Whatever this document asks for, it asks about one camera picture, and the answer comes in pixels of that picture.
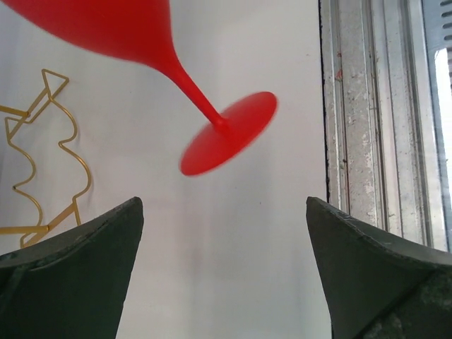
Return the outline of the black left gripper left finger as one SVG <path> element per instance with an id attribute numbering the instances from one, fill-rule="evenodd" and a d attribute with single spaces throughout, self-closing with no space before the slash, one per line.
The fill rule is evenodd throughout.
<path id="1" fill-rule="evenodd" d="M 1 256 L 2 338 L 115 338 L 144 225 L 133 197 Z"/>

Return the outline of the red wine glass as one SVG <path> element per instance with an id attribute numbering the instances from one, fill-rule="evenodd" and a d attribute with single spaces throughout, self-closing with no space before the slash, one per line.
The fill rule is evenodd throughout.
<path id="1" fill-rule="evenodd" d="M 168 1 L 6 1 L 18 15 L 77 47 L 132 61 L 168 77 L 209 121 L 184 151 L 182 174 L 209 172 L 248 147 L 273 118 L 271 92 L 242 98 L 217 112 L 175 52 Z"/>

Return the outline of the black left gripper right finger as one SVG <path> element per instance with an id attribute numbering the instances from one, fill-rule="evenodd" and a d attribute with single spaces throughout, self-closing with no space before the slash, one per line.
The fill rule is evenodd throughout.
<path id="1" fill-rule="evenodd" d="M 450 338 L 451 254 L 307 199 L 333 338 Z"/>

